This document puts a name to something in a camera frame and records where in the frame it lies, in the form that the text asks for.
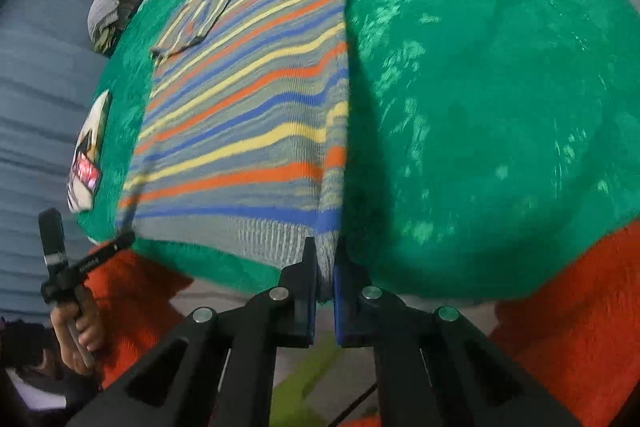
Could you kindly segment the person's left hand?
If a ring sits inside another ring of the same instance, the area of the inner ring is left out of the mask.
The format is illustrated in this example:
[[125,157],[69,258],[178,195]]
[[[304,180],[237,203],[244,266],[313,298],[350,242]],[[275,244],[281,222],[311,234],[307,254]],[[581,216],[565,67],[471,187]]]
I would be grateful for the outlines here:
[[104,343],[104,326],[92,292],[86,286],[76,289],[76,301],[59,303],[50,314],[62,362],[80,375],[93,375],[96,361],[87,355],[99,351]]

